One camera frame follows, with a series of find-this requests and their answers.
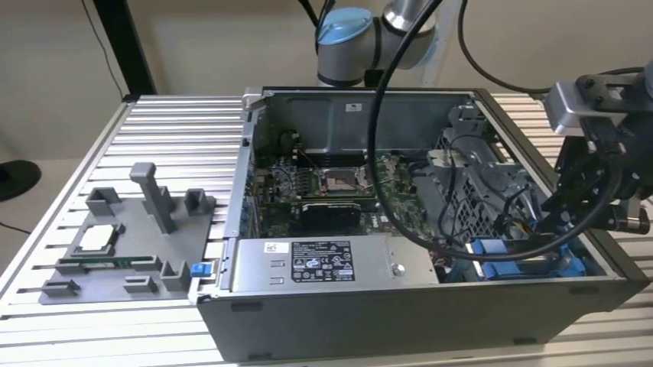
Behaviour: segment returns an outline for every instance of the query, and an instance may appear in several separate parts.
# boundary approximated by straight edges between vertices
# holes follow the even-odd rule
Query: wall
[[[338,1],[377,14],[385,3]],[[238,94],[246,86],[314,84],[311,24],[295,0],[130,5],[160,93]],[[497,76],[542,86],[584,72],[642,65],[653,56],[652,12],[650,0],[471,0],[469,46]],[[393,83],[418,86],[421,75],[401,72]],[[439,84],[497,90],[455,45]],[[80,157],[118,103],[80,1],[0,0],[0,160]]]
[[[470,0],[465,39],[490,74],[542,88],[582,74],[646,64],[653,58],[650,14],[650,0]],[[455,38],[437,83],[505,90],[474,71]]]
[[[0,0],[0,160],[84,155],[119,100],[80,2]]]
[[[379,14],[387,2],[339,0]],[[314,0],[319,12],[322,1]],[[246,86],[313,86],[314,29],[297,0],[132,0],[158,87],[164,93],[239,94]],[[397,74],[417,86],[421,70]]]

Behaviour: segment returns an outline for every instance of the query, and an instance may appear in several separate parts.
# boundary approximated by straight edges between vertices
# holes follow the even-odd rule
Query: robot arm
[[[366,70],[385,69],[429,0],[394,0],[381,17],[363,8],[338,8],[319,22],[318,79],[323,86],[355,86]],[[434,19],[425,23],[402,57],[401,69],[419,64],[434,47]]]
[[[542,226],[576,224],[594,207],[608,182],[608,166],[622,168],[620,189],[593,228],[645,234],[641,206],[653,193],[653,61],[637,76],[586,75],[560,82],[545,108],[554,131],[565,135],[556,172],[557,190],[542,209]]]

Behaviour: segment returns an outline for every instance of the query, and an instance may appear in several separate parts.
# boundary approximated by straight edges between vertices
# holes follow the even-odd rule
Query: black pole
[[[94,0],[131,94],[156,94],[127,0]]]

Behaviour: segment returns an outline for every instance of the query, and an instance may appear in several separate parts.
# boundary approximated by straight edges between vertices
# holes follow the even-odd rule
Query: black cable
[[[458,139],[462,139],[462,138],[474,138],[474,139],[478,139],[478,140],[482,140],[485,143],[488,143],[488,140],[481,136],[481,135],[474,135],[474,134],[459,134],[457,137],[454,137],[454,139],[449,142],[449,149],[451,149],[453,147],[453,143],[455,143],[458,141]]]
[[[378,128],[378,114],[381,112],[381,105],[383,101],[383,96],[387,91],[387,84],[390,83],[391,74],[395,72],[397,66],[399,64],[401,58],[403,57],[406,50],[410,47],[410,43],[422,28],[426,20],[433,15],[434,10],[438,8],[442,0],[431,0],[422,11],[419,12],[418,18],[409,29],[403,39],[401,40],[399,46],[394,57],[391,58],[390,64],[383,73],[382,79],[378,83],[377,93],[374,94],[374,99],[370,106],[370,120],[367,125],[367,168],[370,169],[370,177],[374,185],[374,191],[377,193],[378,204],[381,205],[383,212],[386,214],[387,220],[394,225],[397,231],[403,237],[429,251],[438,252],[441,255],[463,258],[471,261],[516,261],[525,258],[533,258],[540,256],[553,249],[562,246],[570,239],[574,239],[582,231],[592,225],[597,218],[602,215],[605,206],[612,202],[612,197],[621,183],[621,169],[618,167],[610,167],[608,170],[608,185],[605,186],[600,199],[596,202],[594,208],[589,211],[581,222],[557,239],[549,242],[546,245],[534,248],[533,250],[525,252],[517,252],[505,255],[478,255],[470,254],[467,252],[451,250],[443,247],[439,243],[429,242],[415,235],[410,230],[406,229],[401,221],[397,219],[394,212],[391,211],[391,206],[387,202],[387,197],[381,186],[378,179],[378,168],[377,168],[377,128]]]
[[[318,26],[315,27],[315,54],[318,54],[319,32],[322,31],[322,27],[325,26],[325,19],[327,18],[327,14],[331,12],[334,6],[335,0],[325,0],[325,4],[322,5],[322,10],[319,12]]]
[[[461,3],[461,13],[458,14],[458,44],[461,45],[461,51],[462,54],[465,55],[465,59],[467,60],[469,64],[477,70],[477,72],[488,79],[490,80],[494,84],[498,86],[502,86],[506,89],[513,90],[514,92],[520,93],[528,93],[528,94],[544,94],[548,93],[552,88],[525,88],[524,86],[516,86],[514,84],[510,84],[505,81],[502,81],[500,78],[493,76],[489,72],[485,71],[485,69],[478,65],[477,60],[471,56],[471,53],[469,52],[467,48],[467,42],[465,41],[465,11],[467,10],[467,2],[469,0],[462,0]],[[604,71],[601,74],[604,75],[620,75],[620,74],[632,74],[632,73],[641,73],[644,71],[642,67],[626,67],[622,69],[614,69],[609,71]]]
[[[95,29],[94,20],[91,19],[91,14],[88,13],[88,8],[86,6],[86,1],[84,0],[80,1],[82,1],[82,6],[84,7],[86,18],[88,19],[88,23],[91,24],[91,29],[94,29],[95,39],[98,40],[98,44],[100,45],[102,52],[104,53],[106,67],[110,69],[111,79],[114,80],[115,87],[119,89],[120,99],[123,99],[124,92],[123,92],[123,88],[120,88],[119,81],[115,78],[114,69],[111,69],[110,55],[106,52],[106,47],[104,44],[102,43],[100,35],[98,34],[98,30]]]
[[[32,234],[29,231],[25,231],[24,229],[19,228],[19,227],[9,226],[8,224],[5,224],[3,222],[0,222],[0,227],[8,228],[8,229],[13,229],[15,231],[19,231],[19,232],[24,233],[25,235],[31,235]]]
[[[518,190],[513,195],[509,196],[506,199],[506,202],[504,203],[504,215],[510,216],[510,205],[513,204],[513,201],[522,195],[526,190],[530,189],[530,185],[525,185],[521,190]]]
[[[314,24],[314,27],[318,27],[318,16],[315,15],[315,10],[314,7],[310,4],[309,0],[297,0],[299,4],[302,5],[302,8],[305,8],[306,15],[309,15],[310,22]]]

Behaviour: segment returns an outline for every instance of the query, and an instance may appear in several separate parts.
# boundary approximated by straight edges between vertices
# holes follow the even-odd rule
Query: motherboard
[[[295,149],[256,170],[262,238],[398,235],[379,208],[362,154],[325,156]],[[425,238],[426,211],[398,152],[377,157],[379,180],[395,215]]]

